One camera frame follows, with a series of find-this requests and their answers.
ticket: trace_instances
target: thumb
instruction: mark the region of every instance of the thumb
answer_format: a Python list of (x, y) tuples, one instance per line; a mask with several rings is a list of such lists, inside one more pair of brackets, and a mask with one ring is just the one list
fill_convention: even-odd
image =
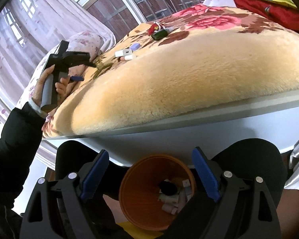
[(46, 78), (51, 74), (54, 70), (54, 65), (50, 66), (43, 73), (40, 75), (39, 79), (37, 80), (37, 84), (44, 84)]

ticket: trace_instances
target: hand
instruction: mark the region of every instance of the hand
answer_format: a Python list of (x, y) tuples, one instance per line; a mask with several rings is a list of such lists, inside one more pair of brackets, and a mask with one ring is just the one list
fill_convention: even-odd
[[(46, 70), (43, 71), (39, 79), (37, 80), (37, 84), (34, 88), (34, 93), (32, 95), (32, 100), (34, 101), (37, 106), (41, 106), (42, 102), (42, 92), (43, 92), (43, 87), (44, 87), (44, 82), (46, 78), (51, 74), (54, 70), (54, 65), (47, 68)], [(65, 99), (65, 94), (67, 91), (67, 85), (69, 83), (70, 76), (68, 78), (61, 78), (60, 82), (57, 82), (55, 84), (56, 92), (58, 93), (58, 105), (60, 105), (64, 99)]]

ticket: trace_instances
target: black sleeve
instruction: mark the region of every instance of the black sleeve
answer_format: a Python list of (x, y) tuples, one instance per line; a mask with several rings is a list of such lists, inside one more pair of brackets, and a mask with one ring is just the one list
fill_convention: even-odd
[(41, 118), (26, 103), (22, 110), (13, 109), (0, 138), (0, 201), (13, 207), (14, 199), (23, 189), (42, 139)]

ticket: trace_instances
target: white cuff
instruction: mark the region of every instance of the white cuff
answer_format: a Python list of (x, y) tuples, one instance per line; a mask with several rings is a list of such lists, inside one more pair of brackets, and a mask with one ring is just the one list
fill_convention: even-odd
[(34, 103), (32, 97), (29, 99), (29, 105), (40, 117), (45, 119), (48, 116), (47, 113), (43, 112), (40, 107)]

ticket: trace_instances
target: sheer white curtain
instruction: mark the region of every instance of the sheer white curtain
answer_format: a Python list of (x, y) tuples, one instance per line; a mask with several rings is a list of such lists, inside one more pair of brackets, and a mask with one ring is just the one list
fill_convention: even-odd
[[(10, 0), (0, 13), (0, 121), (7, 119), (40, 60), (61, 40), (82, 31), (115, 45), (114, 34), (74, 0)], [(56, 150), (42, 142), (38, 158), (53, 167)]]

